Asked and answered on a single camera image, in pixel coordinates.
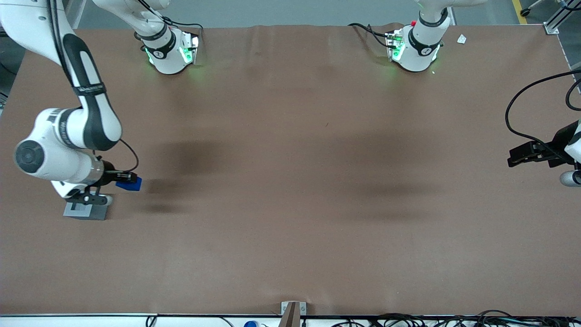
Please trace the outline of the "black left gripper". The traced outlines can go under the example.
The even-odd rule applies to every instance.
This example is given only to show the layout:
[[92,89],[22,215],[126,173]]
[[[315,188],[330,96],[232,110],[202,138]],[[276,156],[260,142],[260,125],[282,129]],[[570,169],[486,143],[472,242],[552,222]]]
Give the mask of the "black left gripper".
[[566,165],[568,161],[574,161],[573,157],[565,151],[565,147],[573,139],[578,126],[579,122],[575,121],[561,128],[552,141],[546,143],[546,146],[537,141],[529,141],[512,148],[507,159],[508,167],[514,168],[523,163],[547,161],[549,168],[556,168]]

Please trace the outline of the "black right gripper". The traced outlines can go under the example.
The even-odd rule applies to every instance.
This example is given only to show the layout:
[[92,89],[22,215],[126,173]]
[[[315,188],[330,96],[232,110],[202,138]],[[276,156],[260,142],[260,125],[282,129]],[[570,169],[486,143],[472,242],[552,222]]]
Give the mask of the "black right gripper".
[[103,159],[97,160],[97,172],[100,173],[99,178],[93,183],[93,187],[102,187],[112,182],[118,175],[118,183],[137,183],[138,176],[133,172],[119,172],[114,165],[109,161]]

